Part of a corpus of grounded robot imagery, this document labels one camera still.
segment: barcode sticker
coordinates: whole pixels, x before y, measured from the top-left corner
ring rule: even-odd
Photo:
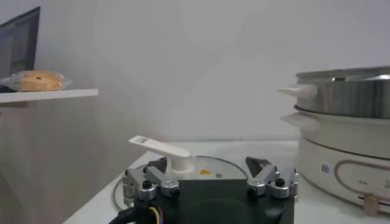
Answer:
[[[321,161],[321,165],[319,167],[319,172],[321,174],[328,176],[328,175],[330,175],[331,171],[332,171],[331,165],[325,161]]]

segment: white shelf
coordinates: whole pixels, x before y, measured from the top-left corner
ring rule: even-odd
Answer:
[[[0,93],[0,103],[25,102],[33,100],[64,99],[72,97],[96,96],[98,89],[74,89],[44,92]]]

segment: screw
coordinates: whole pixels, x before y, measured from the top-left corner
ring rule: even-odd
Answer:
[[[152,187],[152,182],[149,180],[145,180],[142,182],[143,189],[150,189]]]
[[[285,181],[282,178],[278,178],[275,180],[275,185],[277,187],[283,187],[285,185]]]
[[[171,192],[171,197],[172,198],[178,198],[180,196],[180,190],[179,189],[174,189],[172,192]]]

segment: yellow wire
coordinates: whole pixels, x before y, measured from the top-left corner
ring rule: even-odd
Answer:
[[[156,222],[157,222],[157,224],[160,224],[160,216],[158,214],[157,209],[155,209],[153,207],[149,207],[149,209],[152,210],[154,212],[154,214],[156,215]]]

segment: plastic bag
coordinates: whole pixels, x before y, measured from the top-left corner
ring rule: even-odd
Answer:
[[[71,83],[59,72],[23,71],[0,79],[0,85],[16,91],[58,91]]]

